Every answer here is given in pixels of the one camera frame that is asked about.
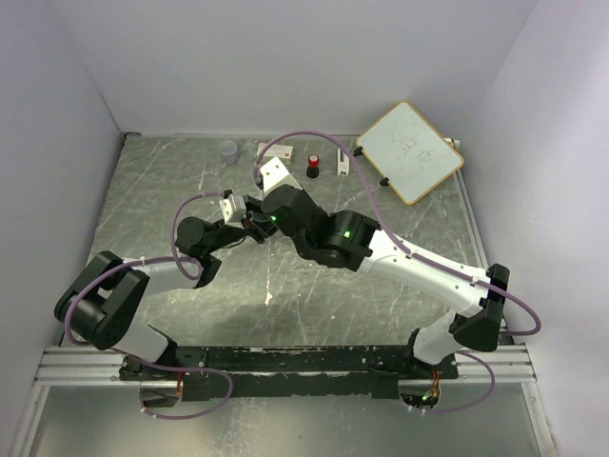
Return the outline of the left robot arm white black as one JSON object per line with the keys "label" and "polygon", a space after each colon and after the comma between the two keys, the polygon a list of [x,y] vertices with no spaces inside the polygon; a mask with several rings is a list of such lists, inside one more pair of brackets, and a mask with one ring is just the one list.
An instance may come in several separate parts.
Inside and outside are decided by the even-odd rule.
{"label": "left robot arm white black", "polygon": [[171,254],[140,260],[110,251],[96,254],[58,300],[54,317],[75,345],[114,349],[139,359],[154,379],[165,380],[178,367],[177,345],[162,331],[136,319],[148,296],[211,283],[221,260],[215,252],[250,238],[262,244],[275,232],[261,201],[249,195],[220,195],[222,219],[174,217]]}

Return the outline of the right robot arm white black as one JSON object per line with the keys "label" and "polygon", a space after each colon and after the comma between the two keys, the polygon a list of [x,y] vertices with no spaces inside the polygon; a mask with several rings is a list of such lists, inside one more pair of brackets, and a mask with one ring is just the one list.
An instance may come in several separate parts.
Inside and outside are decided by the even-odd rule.
{"label": "right robot arm white black", "polygon": [[263,213],[299,256],[327,268],[388,277],[448,306],[433,324],[414,330],[403,357],[405,371],[422,379],[462,349],[493,352],[500,340],[509,271],[473,268],[390,236],[356,211],[328,213],[302,189],[282,185],[263,200]]}

